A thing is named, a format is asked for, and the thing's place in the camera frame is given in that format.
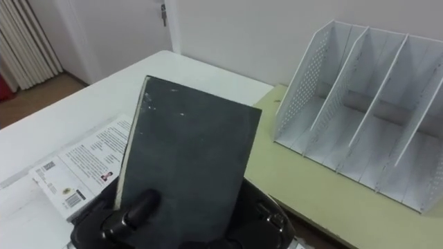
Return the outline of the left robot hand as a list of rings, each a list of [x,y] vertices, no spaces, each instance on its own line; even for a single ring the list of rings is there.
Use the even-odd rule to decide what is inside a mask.
[[[111,209],[117,181],[106,187],[74,221],[74,248],[132,248],[124,240],[150,223],[161,204],[161,194],[145,190],[129,206]],[[268,195],[244,179],[224,236],[209,242],[187,241],[180,248],[290,249],[299,248],[295,230],[284,210]]]

